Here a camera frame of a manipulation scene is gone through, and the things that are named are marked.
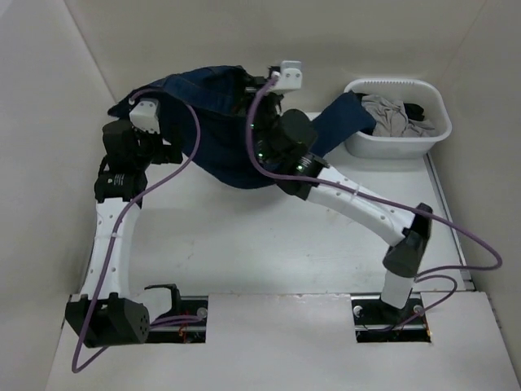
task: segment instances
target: navy blue fabric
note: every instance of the navy blue fabric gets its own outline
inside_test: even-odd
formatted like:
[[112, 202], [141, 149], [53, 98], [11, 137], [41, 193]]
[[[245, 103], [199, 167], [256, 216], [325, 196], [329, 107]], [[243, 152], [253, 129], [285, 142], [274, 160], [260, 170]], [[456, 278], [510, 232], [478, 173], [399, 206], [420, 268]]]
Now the navy blue fabric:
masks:
[[[218, 66], [170, 75], [132, 91], [108, 111], [110, 116], [129, 118], [133, 106], [129, 98], [136, 92], [155, 88], [141, 96], [160, 101], [160, 128], [165, 140], [174, 139], [177, 130], [190, 155], [195, 144], [195, 124], [184, 103], [191, 105], [201, 125], [201, 142], [194, 162], [221, 182], [232, 187], [254, 189], [273, 184], [250, 163], [245, 143], [245, 118], [236, 116], [248, 75], [241, 67]], [[373, 117], [352, 93], [342, 94], [313, 124], [318, 139], [311, 152], [324, 156], [358, 130], [374, 128]]]

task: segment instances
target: screw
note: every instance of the screw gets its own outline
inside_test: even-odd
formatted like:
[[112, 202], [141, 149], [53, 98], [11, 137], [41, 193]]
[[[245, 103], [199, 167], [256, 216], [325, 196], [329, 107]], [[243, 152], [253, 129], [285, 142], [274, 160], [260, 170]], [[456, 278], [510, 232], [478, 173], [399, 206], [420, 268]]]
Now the screw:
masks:
[[415, 305], [415, 306], [413, 307], [413, 312], [414, 312], [415, 314], [423, 315], [423, 307], [420, 306], [420, 305]]
[[204, 307], [201, 307], [197, 309], [196, 314], [198, 318], [205, 319], [208, 316], [208, 310]]
[[355, 318], [360, 318], [362, 310], [361, 305], [355, 305], [355, 308], [352, 309], [352, 314], [355, 315]]

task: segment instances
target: white bin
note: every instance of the white bin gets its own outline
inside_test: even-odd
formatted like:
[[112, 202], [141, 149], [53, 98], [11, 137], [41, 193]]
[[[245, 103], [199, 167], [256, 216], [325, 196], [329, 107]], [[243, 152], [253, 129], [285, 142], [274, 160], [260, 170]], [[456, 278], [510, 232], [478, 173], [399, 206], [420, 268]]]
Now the white bin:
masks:
[[406, 103], [416, 103], [425, 109], [425, 117], [430, 120], [439, 135], [436, 137], [398, 138], [373, 137], [362, 132], [348, 138], [345, 146], [349, 153], [358, 157], [376, 159], [413, 159], [425, 155], [441, 140], [445, 140], [453, 130], [449, 115], [440, 92], [429, 83], [414, 79], [358, 79], [348, 84], [344, 92], [378, 94], [386, 99], [399, 99]]

